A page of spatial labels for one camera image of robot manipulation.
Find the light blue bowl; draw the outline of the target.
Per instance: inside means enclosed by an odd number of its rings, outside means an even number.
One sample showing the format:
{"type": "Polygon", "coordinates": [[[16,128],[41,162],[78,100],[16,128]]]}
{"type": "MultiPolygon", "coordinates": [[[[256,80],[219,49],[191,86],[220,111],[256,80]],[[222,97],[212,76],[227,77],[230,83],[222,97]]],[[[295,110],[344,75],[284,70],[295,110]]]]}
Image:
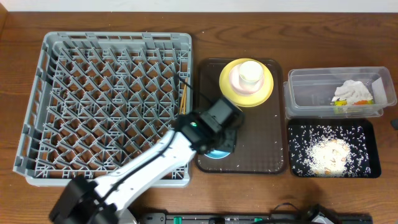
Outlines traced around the light blue bowl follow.
{"type": "Polygon", "coordinates": [[[205,156],[209,157],[210,159],[222,159],[227,157],[228,155],[230,155],[230,152],[218,151],[218,150],[212,150],[205,154],[205,156]]]}

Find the wooden chopstick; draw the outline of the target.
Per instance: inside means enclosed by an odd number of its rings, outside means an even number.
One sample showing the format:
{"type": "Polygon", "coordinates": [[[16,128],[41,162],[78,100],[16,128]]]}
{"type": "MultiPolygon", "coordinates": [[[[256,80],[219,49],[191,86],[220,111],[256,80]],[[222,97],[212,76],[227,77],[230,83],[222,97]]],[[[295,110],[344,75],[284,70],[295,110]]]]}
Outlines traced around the wooden chopstick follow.
{"type": "Polygon", "coordinates": [[[184,101],[183,101],[183,104],[182,104],[182,114],[186,114],[186,104],[187,104],[187,94],[185,93],[185,95],[184,95],[184,101]]]}
{"type": "Polygon", "coordinates": [[[179,114],[182,114],[182,104],[183,104],[183,101],[184,101],[183,98],[184,98],[185,93],[187,93],[187,86],[186,86],[186,84],[183,84],[182,89],[183,89],[183,92],[182,92],[182,97],[181,97],[181,100],[180,100],[179,114]]]}

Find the white cup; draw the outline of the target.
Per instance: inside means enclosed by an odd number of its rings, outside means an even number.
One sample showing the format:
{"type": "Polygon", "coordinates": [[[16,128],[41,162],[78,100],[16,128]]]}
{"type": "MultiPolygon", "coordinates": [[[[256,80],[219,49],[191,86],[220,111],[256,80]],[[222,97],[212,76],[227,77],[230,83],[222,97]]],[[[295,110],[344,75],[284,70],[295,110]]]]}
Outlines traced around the white cup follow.
{"type": "Polygon", "coordinates": [[[257,88],[263,77],[263,69],[256,61],[247,61],[239,67],[239,84],[242,88],[257,88]]]}

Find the green orange snack wrapper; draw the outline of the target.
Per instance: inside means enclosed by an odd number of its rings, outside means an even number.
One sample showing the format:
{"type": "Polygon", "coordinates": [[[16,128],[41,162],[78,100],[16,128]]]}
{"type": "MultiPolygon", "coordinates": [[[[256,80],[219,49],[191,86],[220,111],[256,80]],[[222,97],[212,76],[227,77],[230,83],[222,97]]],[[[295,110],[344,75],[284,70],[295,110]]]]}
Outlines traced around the green orange snack wrapper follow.
{"type": "Polygon", "coordinates": [[[373,100],[361,100],[357,101],[355,103],[349,104],[346,100],[341,100],[341,101],[332,101],[330,103],[331,106],[353,106],[353,105],[373,105],[374,101],[373,100]]]}

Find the white napkin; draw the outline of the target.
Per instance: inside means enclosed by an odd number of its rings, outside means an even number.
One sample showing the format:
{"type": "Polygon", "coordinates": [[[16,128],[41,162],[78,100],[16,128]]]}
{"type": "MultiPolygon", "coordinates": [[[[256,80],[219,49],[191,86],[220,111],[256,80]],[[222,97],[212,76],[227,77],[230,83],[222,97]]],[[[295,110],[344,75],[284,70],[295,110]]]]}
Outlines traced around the white napkin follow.
{"type": "Polygon", "coordinates": [[[346,100],[349,104],[361,100],[373,100],[372,94],[361,81],[347,80],[335,90],[332,101],[346,100]]]}

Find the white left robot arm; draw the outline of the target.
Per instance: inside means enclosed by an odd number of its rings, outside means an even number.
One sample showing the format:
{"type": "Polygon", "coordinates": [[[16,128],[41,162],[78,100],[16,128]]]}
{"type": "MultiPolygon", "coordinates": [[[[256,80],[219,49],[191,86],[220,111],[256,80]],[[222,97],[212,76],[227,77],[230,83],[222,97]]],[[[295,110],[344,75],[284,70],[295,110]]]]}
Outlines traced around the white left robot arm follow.
{"type": "Polygon", "coordinates": [[[152,148],[122,168],[89,181],[82,175],[65,187],[49,213],[52,223],[121,223],[128,206],[166,174],[207,153],[239,115],[181,115],[152,148]]]}

